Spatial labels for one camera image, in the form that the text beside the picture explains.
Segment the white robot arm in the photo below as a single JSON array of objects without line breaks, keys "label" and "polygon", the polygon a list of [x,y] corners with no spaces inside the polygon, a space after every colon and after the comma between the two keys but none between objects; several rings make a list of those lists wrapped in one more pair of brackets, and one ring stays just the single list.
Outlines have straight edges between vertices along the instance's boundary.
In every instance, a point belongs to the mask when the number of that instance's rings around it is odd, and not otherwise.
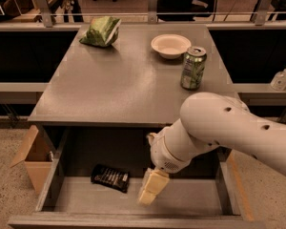
[{"label": "white robot arm", "polygon": [[169,175],[187,167],[196,156],[217,147],[235,149],[286,176],[286,125],[254,114],[240,100],[214,93],[189,96],[180,118],[159,133],[148,134],[149,168],[137,201],[153,203],[169,182]]}]

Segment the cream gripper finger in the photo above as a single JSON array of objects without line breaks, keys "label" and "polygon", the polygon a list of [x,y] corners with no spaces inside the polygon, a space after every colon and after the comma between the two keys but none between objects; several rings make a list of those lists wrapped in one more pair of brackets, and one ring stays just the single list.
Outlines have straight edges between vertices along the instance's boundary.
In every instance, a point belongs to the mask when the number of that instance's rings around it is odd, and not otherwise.
[{"label": "cream gripper finger", "polygon": [[153,144],[153,141],[154,141],[155,137],[156,137],[156,133],[148,133],[148,134],[146,135],[146,138],[147,138],[148,143],[149,143],[150,145]]},{"label": "cream gripper finger", "polygon": [[151,205],[156,197],[163,191],[169,182],[169,174],[159,169],[148,168],[142,180],[137,203]]}]

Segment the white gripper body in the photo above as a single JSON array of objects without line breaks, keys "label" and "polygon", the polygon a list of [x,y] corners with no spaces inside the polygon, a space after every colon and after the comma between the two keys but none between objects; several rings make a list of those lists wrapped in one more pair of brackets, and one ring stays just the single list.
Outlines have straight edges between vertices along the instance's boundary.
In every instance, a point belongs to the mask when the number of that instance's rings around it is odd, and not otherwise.
[{"label": "white gripper body", "polygon": [[150,147],[155,168],[169,174],[187,167],[194,157],[194,144],[181,128],[165,127],[156,134]]}]

